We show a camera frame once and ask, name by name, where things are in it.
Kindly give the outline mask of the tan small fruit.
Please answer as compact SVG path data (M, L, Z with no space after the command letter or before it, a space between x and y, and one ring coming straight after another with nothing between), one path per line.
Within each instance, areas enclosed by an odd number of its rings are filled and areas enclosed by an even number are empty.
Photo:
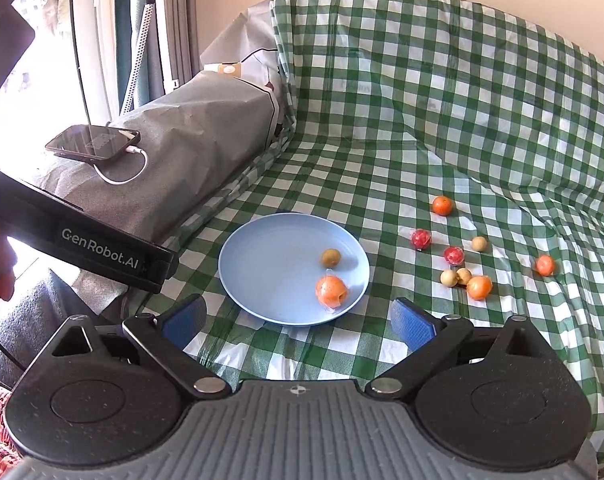
M339 252L337 248L328 248L322 253L322 256L320 257L320 262L325 268L332 269L338 266L341 259L341 252Z
M488 249L488 240L481 235L475 236L471 240L471 248L475 252L485 252Z
M440 282L449 288L455 287L458 284L458 274L453 269L447 269L441 272Z
M469 281L473 278L472 273L466 268L459 268L456 270L457 283L462 286L466 286Z

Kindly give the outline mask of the orange fruit front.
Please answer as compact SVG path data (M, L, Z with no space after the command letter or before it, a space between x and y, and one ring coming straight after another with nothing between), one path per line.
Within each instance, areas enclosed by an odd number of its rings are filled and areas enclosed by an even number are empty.
M485 300L492 292L493 283L487 275L475 275L466 285L467 295L473 300Z

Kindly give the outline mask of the orange fruit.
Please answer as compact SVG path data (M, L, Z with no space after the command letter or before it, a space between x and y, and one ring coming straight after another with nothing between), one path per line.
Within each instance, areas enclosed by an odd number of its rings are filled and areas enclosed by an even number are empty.
M349 289L338 276L327 274L316 282L315 295L322 306L339 309L348 298Z
M431 211L441 217L447 217L454 210L454 202L447 196L436 196L431 203Z
M548 278L556 273L556 261L550 255L539 255L535 260L535 271Z
M493 283L487 275L475 275L466 285L467 295L473 300L485 300L492 292Z

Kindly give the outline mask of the red fruit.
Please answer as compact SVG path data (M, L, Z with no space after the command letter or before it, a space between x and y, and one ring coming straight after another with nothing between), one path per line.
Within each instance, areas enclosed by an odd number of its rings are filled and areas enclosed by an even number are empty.
M462 266L465 261L465 252L461 247L450 246L444 250L443 258L450 266Z
M410 236L410 242L418 252L423 252L431 246L431 233L425 229L416 229Z

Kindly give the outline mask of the black smartphone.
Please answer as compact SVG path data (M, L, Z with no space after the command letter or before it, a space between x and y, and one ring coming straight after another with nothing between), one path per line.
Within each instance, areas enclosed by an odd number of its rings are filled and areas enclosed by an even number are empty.
M108 162L124 154L129 146L139 144L137 130L97 126L74 125L64 129L45 144L45 150L52 154L93 164Z

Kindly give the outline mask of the blue round plate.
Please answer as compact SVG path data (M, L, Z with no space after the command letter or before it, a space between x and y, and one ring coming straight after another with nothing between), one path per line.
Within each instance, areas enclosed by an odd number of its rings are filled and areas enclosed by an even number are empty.
M337 248L342 259L327 269L320 257ZM348 286L339 309L322 306L316 282L327 274ZM281 212L252 220L229 235L218 256L218 277L229 298L263 321L285 326L328 323L363 299L370 279L368 257L360 242L327 219Z

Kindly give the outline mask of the white striped pole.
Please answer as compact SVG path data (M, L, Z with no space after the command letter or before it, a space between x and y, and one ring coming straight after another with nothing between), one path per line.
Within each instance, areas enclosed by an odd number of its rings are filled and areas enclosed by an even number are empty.
M146 3L142 9L142 21L140 22L136 46L135 50L133 51L132 67L130 70L130 76L128 76L124 99L121 106L121 115L130 112L133 108L135 89L137 86L139 71L142 67L142 61L144 60L148 32L155 8L156 5L154 3Z

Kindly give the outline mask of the green white checkered cloth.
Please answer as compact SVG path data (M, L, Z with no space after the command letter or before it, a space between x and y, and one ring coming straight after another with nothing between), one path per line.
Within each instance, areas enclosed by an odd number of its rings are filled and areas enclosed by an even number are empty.
M270 0L270 13L284 137L176 231L180 266L144 309L201 294L206 327L188 352L232 383L369 382L406 356L389 321L398 297L477 326L525 315L586 394L604 472L604 63L467 0ZM431 211L440 195L447 217ZM232 231L284 211L344 226L368 255L362 301L334 321L260 321L218 279ZM416 229L432 236L423 252ZM462 266L444 260L450 246ZM490 296L440 282L459 268L487 275Z

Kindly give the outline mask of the white orange label tag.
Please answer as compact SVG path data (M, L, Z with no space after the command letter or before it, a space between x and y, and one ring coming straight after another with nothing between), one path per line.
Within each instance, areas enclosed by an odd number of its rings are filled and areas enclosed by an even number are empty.
M240 63L221 63L217 66L217 71L220 74L240 77L241 76L241 64Z

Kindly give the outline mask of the grey curtain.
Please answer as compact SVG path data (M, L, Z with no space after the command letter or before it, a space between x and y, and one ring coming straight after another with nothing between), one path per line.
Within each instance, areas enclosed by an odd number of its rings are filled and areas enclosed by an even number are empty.
M200 70L197 0L164 0L171 79L186 84Z

